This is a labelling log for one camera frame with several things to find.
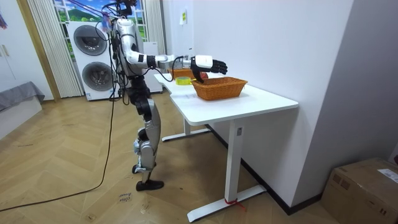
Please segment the brown basket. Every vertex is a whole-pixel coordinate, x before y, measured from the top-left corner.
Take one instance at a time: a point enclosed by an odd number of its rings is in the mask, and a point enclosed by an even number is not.
[[[220,100],[238,97],[248,81],[238,78],[209,78],[204,83],[192,81],[198,96],[204,100]]]
[[[193,76],[192,70],[190,70],[190,69],[174,69],[174,79],[177,77],[195,78]]]

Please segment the desk leg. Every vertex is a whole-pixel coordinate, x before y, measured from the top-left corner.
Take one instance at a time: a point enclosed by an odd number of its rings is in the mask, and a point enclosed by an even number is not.
[[[185,120],[185,118],[182,118],[182,119],[183,119],[182,122],[184,125],[184,133],[174,134],[172,136],[163,137],[162,138],[163,142],[173,140],[173,139],[180,139],[180,138],[185,138],[185,137],[189,137],[189,136],[194,136],[196,134],[210,132],[210,129],[208,129],[208,128],[204,128],[204,129],[197,130],[197,131],[191,131],[191,126],[188,124],[187,120]]]
[[[243,201],[247,198],[253,197],[257,194],[265,192],[265,188],[261,185],[257,185],[250,189],[244,190],[238,193],[238,180],[239,180],[239,169],[241,165],[241,153],[242,153],[242,141],[243,141],[244,126],[241,119],[231,120],[229,124],[229,142],[228,142],[228,159],[227,159],[227,171],[225,181],[225,199],[218,200],[210,203],[203,207],[192,210],[188,213],[189,222],[193,222],[206,215],[212,214],[226,208],[228,206],[225,203]]]

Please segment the curtain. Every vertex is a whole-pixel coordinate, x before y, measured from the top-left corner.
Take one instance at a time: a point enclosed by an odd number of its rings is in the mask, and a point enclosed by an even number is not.
[[[83,88],[52,0],[28,0],[28,3],[61,97],[82,96]]]
[[[143,0],[148,41],[157,42],[159,54],[165,54],[165,41],[160,0]]]

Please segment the stacked washing machine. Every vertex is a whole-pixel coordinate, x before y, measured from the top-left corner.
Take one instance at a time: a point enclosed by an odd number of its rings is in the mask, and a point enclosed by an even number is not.
[[[111,69],[109,44],[105,41],[108,36],[97,29],[96,24],[96,22],[66,24],[87,100],[108,99],[113,92],[113,80],[116,79]],[[116,85],[116,96],[118,90],[119,87]]]

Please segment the white wall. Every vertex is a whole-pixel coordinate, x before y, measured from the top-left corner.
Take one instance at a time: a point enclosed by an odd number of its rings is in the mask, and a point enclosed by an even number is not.
[[[246,122],[243,159],[292,205],[353,1],[194,1],[194,48],[300,103]],[[228,140],[228,124],[213,124]]]
[[[355,0],[293,204],[332,168],[388,159],[398,141],[398,1]]]
[[[167,54],[193,56],[192,0],[162,0],[162,4]],[[180,25],[184,10],[187,10],[187,24]]]

